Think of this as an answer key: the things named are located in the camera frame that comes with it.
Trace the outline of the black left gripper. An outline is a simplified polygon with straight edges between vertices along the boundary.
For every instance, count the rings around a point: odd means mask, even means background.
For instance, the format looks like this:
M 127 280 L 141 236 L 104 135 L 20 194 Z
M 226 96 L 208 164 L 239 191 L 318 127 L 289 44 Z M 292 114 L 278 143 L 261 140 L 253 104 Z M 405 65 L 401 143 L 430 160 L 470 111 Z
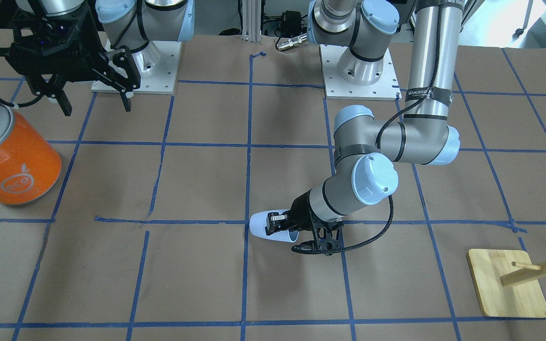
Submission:
M 291 208 L 280 213 L 268 213 L 266 217 L 266 237 L 288 237 L 288 231 L 313 231 L 317 225 L 323 225 L 311 209 L 310 192 L 296 198 Z

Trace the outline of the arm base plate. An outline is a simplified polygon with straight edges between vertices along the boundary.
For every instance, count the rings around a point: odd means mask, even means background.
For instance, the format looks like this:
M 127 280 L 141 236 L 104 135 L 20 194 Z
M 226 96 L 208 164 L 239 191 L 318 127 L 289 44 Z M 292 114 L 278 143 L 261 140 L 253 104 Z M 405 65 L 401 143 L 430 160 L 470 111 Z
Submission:
M 390 51 L 381 60 L 357 59 L 348 47 L 320 45 L 327 99 L 386 100 L 401 98 Z
M 146 47 L 132 54 L 141 73 L 136 94 L 173 95 L 180 62 L 182 42 L 151 41 Z

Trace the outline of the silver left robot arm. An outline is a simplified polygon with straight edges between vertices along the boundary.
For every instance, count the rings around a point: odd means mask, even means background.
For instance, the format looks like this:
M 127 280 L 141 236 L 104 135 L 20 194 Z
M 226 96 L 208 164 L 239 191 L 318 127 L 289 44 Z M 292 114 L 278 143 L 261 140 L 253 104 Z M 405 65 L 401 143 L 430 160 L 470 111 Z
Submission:
M 463 0 L 416 1 L 403 120 L 376 119 L 362 105 L 340 110 L 334 121 L 334 175 L 296 198 L 288 211 L 251 216 L 253 235 L 294 242 L 299 231 L 312 231 L 313 223 L 338 222 L 394 194 L 399 185 L 394 162 L 446 165 L 456 158 L 460 135 L 447 121 L 463 12 Z M 386 0 L 314 0 L 308 41 L 347 47 L 340 69 L 355 84 L 359 67 L 382 69 L 399 19 Z

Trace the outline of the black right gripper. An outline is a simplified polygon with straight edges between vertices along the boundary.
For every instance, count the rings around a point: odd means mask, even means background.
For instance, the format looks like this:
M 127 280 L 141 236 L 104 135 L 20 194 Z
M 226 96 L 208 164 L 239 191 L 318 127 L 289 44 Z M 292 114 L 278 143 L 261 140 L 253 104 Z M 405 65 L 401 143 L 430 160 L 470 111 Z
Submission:
M 141 82 L 141 74 L 128 46 L 122 46 L 113 51 L 103 47 L 94 50 L 94 76 L 106 86 L 118 91 L 126 112 L 131 111 L 131 97 Z M 73 107 L 65 91 L 60 90 L 55 95 L 56 102 L 66 117 L 71 116 Z

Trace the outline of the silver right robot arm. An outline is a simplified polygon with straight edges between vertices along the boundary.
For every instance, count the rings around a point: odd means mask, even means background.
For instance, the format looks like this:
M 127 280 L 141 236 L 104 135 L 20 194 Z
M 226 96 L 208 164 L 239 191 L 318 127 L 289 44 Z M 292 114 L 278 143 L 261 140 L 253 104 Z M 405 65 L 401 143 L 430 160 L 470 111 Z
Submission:
M 72 113 L 68 82 L 99 81 L 129 95 L 162 67 L 146 50 L 155 41 L 183 42 L 193 36 L 192 0 L 18 0 L 13 43 L 6 61 L 23 75 L 33 95 L 45 96 Z

